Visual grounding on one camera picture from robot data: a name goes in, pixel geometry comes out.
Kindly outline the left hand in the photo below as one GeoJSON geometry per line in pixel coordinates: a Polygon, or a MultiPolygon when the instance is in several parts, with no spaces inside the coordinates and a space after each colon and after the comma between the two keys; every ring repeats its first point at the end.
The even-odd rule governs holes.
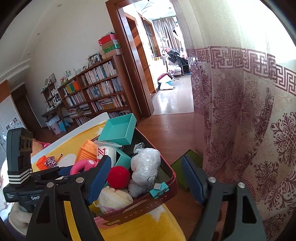
{"type": "Polygon", "coordinates": [[[17,235],[25,237],[31,217],[32,213],[23,211],[18,202],[14,203],[7,221],[9,230],[17,235]]]}

